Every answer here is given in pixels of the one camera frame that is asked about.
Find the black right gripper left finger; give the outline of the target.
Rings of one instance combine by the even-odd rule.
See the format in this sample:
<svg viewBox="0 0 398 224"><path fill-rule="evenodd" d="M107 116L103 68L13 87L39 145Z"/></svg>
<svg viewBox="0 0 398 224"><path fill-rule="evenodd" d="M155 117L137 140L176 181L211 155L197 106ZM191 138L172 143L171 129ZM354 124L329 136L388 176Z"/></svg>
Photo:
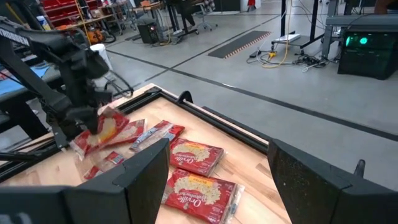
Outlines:
<svg viewBox="0 0 398 224"><path fill-rule="evenodd" d="M76 187L0 187L0 224L154 224L169 157L163 138Z"/></svg>

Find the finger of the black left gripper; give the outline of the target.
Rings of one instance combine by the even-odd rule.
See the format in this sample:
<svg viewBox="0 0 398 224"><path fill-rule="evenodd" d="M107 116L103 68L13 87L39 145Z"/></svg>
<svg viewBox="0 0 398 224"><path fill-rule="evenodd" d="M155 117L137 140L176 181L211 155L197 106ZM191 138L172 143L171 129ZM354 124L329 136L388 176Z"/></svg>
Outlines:
<svg viewBox="0 0 398 224"><path fill-rule="evenodd" d="M93 92L93 114L98 114L98 109L110 103L113 99L113 94L108 90L95 90Z"/></svg>
<svg viewBox="0 0 398 224"><path fill-rule="evenodd" d="M80 108L79 119L83 122L91 134L98 133L98 114L94 108Z"/></svg>

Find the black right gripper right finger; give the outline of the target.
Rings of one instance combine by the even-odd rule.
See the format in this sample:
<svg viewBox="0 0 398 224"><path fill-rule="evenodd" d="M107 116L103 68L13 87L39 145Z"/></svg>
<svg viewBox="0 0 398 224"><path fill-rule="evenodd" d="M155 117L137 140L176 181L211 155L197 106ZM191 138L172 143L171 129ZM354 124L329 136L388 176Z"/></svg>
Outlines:
<svg viewBox="0 0 398 224"><path fill-rule="evenodd" d="M398 224L398 192L273 139L268 162L292 224Z"/></svg>

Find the red popcorn bag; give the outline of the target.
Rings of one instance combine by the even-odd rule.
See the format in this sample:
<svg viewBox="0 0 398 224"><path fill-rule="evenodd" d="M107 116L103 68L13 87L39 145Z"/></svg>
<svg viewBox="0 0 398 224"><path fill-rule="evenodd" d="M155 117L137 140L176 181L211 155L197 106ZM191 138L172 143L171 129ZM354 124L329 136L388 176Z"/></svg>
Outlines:
<svg viewBox="0 0 398 224"><path fill-rule="evenodd" d="M148 131L141 134L133 142L130 150L132 150L133 152L140 152L162 138L166 138L170 142L173 142L183 133L184 130L184 126L162 120L161 122L150 128Z"/></svg>
<svg viewBox="0 0 398 224"><path fill-rule="evenodd" d="M170 164L209 177L224 154L223 148L178 138L170 147Z"/></svg>
<svg viewBox="0 0 398 224"><path fill-rule="evenodd" d="M69 144L81 160L89 153L100 150L114 139L129 123L129 118L120 111L107 107L98 117L98 133L84 130Z"/></svg>
<svg viewBox="0 0 398 224"><path fill-rule="evenodd" d="M146 130L146 119L135 120L128 123L123 130L104 147L113 147L127 143L133 143Z"/></svg>
<svg viewBox="0 0 398 224"><path fill-rule="evenodd" d="M101 174L104 174L106 171L116 167L124 162L124 156L118 154L115 151L112 151L108 154L104 159L97 162L90 170L88 170L83 178L85 180L93 179Z"/></svg>
<svg viewBox="0 0 398 224"><path fill-rule="evenodd" d="M244 190L241 184L175 169L162 203L209 224L231 224Z"/></svg>

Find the orange tool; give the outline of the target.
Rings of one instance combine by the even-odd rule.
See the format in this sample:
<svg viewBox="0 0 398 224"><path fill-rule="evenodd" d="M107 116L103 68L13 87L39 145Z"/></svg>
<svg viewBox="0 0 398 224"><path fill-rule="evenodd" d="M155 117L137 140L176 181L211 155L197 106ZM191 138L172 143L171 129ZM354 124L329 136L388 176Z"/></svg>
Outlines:
<svg viewBox="0 0 398 224"><path fill-rule="evenodd" d="M86 36L91 45L98 44L104 41L104 35L100 29L92 29L86 33Z"/></svg>

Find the blue sheet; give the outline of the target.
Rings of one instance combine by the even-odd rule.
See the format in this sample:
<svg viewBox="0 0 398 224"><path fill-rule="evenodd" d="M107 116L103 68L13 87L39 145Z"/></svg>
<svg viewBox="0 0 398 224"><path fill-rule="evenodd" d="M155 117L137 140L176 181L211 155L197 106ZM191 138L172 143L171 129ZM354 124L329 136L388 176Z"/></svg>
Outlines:
<svg viewBox="0 0 398 224"><path fill-rule="evenodd" d="M31 67L30 68L38 77L42 78L49 66ZM18 79L8 70L0 70L0 95L10 93L22 89L24 86L19 83Z"/></svg>

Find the red bin shelf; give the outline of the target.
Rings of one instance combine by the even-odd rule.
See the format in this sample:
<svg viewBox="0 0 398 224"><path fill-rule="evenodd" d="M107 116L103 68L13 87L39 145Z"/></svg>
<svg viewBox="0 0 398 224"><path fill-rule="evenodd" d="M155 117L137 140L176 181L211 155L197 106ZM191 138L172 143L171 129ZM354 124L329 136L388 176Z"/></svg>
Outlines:
<svg viewBox="0 0 398 224"><path fill-rule="evenodd" d="M80 13L88 19L88 11L96 10L100 0L40 0L54 27L72 25L81 20Z"/></svg>

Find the small black computer case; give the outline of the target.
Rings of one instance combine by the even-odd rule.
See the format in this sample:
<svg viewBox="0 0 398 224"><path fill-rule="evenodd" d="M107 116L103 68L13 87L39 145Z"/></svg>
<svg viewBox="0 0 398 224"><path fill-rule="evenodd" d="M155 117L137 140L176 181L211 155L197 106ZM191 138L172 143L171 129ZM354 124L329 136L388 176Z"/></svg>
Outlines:
<svg viewBox="0 0 398 224"><path fill-rule="evenodd" d="M156 44L159 42L156 23L141 24L137 28L144 44Z"/></svg>

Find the black-legged desk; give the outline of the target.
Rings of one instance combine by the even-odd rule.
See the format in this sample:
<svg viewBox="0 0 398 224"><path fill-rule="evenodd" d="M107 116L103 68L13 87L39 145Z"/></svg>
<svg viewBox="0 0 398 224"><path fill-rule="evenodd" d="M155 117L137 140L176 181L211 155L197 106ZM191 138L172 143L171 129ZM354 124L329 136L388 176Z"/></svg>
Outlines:
<svg viewBox="0 0 398 224"><path fill-rule="evenodd" d="M182 32L183 35L195 33L199 34L198 29L195 27L193 19L193 1L192 0L162 0L169 13L170 21L172 23L173 31L179 30L177 21L177 14L182 18Z"/></svg>

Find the office chair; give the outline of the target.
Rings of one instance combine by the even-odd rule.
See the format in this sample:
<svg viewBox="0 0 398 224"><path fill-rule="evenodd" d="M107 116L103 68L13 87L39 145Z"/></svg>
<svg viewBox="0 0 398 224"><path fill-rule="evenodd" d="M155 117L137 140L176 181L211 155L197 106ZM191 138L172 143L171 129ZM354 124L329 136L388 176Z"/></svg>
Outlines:
<svg viewBox="0 0 398 224"><path fill-rule="evenodd" d="M210 24L205 20L205 17L211 14L215 10L214 0L195 0L194 6L198 6L200 11L195 14L201 19L201 22L197 24L197 29L213 30L213 26L218 27L218 24Z"/></svg>

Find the black computer tower green lights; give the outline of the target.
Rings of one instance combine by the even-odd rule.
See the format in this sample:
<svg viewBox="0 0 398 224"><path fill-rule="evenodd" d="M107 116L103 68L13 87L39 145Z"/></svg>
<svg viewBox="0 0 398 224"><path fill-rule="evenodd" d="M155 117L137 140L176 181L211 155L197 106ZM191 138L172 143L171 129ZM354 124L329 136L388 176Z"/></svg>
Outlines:
<svg viewBox="0 0 398 224"><path fill-rule="evenodd" d="M386 80L398 71L398 32L347 30L338 73Z"/></svg>

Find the black striped-edge floor mat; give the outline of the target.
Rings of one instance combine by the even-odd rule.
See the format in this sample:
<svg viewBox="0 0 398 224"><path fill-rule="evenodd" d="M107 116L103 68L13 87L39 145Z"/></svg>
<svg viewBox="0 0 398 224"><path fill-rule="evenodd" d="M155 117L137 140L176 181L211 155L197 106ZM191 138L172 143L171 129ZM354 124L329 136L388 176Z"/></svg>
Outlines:
<svg viewBox="0 0 398 224"><path fill-rule="evenodd" d="M272 34L271 31L253 30L234 41L210 52L208 56L227 59Z"/></svg>

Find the white flat box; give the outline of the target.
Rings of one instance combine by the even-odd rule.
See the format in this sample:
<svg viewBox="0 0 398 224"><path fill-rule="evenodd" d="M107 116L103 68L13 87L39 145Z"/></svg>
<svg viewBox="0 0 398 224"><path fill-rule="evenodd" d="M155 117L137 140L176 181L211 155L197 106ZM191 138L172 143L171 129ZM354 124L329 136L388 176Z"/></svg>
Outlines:
<svg viewBox="0 0 398 224"><path fill-rule="evenodd" d="M287 34L275 40L277 43L289 43L301 38L300 34Z"/></svg>

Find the black floor stand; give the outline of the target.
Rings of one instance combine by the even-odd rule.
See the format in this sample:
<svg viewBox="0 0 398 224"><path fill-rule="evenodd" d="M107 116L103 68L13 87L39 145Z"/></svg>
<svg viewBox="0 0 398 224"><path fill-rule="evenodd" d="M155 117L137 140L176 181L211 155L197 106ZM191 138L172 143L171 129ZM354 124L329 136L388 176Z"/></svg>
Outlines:
<svg viewBox="0 0 398 224"><path fill-rule="evenodd" d="M287 34L300 34L296 30L290 29L293 8L300 8L304 12L304 16L307 18L307 21L310 24L310 32L309 35L301 34L301 38L289 43L277 43L275 40L273 40L271 42L271 49L274 50L278 45L291 45L303 50L316 41L322 40L324 36L323 34L316 35L317 29L320 29L321 31L325 30L323 21L318 18L318 6L319 0L313 0L311 10L304 5L303 0L282 0L280 10L280 34L278 38Z"/></svg>

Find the grey metal workbench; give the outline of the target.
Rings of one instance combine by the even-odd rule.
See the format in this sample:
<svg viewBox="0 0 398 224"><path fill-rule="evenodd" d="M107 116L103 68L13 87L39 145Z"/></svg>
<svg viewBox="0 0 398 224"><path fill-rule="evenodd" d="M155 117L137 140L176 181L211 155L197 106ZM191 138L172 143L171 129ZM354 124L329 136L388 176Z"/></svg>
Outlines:
<svg viewBox="0 0 398 224"><path fill-rule="evenodd" d="M398 14L362 14L328 16L325 21L325 33L323 36L322 58L327 59L332 43L334 27L360 27L364 29L397 30Z"/></svg>

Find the black aluminium table frame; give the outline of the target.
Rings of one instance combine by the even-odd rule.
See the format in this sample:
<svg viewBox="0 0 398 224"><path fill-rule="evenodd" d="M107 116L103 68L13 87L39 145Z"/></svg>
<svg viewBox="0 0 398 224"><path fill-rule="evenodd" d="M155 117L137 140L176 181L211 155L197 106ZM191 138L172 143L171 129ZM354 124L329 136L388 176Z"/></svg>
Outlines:
<svg viewBox="0 0 398 224"><path fill-rule="evenodd" d="M164 119L184 126L183 138L225 149L227 154L215 169L216 178L252 187L272 182L266 156L268 142L264 138L193 103L177 103L175 95L169 92L144 103L129 117L145 118L149 127ZM80 160L77 153L66 149L23 171L0 178L0 185L78 185L84 182L84 174L109 152L103 149Z"/></svg>

